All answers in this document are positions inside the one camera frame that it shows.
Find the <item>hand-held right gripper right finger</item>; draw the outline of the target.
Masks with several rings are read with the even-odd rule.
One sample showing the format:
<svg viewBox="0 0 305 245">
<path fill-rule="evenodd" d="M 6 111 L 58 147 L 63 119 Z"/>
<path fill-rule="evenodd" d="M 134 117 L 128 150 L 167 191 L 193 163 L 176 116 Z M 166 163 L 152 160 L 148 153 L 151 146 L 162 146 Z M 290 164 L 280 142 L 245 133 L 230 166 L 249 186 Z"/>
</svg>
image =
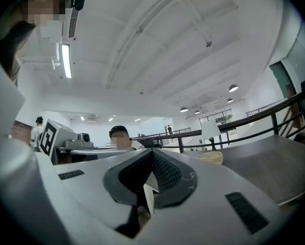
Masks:
<svg viewBox="0 0 305 245">
<path fill-rule="evenodd" d="M 162 154 L 194 170 L 194 192 L 155 212 L 139 233 L 141 244 L 266 244 L 286 219 L 264 192 L 231 169 L 172 151 Z"/>
</svg>

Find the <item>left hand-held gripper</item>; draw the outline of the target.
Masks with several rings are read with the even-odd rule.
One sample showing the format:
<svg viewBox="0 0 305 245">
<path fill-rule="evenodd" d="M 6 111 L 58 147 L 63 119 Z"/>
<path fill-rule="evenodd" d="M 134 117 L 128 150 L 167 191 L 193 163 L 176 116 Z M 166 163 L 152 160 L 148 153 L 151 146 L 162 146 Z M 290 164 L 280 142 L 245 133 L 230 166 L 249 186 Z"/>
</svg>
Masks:
<svg viewBox="0 0 305 245">
<path fill-rule="evenodd" d="M 119 155 L 135 149 L 94 149 L 87 133 L 78 133 L 56 121 L 47 120 L 39 143 L 40 152 L 49 156 L 52 164 L 60 164 L 61 153 L 72 155 Z"/>
</svg>

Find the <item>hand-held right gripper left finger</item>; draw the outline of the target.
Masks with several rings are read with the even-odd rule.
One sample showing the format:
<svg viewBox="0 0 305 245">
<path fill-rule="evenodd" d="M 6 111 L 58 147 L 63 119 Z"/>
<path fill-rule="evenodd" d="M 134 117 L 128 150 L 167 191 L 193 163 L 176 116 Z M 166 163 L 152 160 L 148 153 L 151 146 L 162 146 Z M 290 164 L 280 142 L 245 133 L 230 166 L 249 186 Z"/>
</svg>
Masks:
<svg viewBox="0 0 305 245">
<path fill-rule="evenodd" d="M 153 167 L 151 149 L 89 162 L 55 166 L 68 193 L 63 202 L 73 244 L 152 244 L 149 225 L 137 209 L 146 202 L 144 184 Z"/>
</svg>

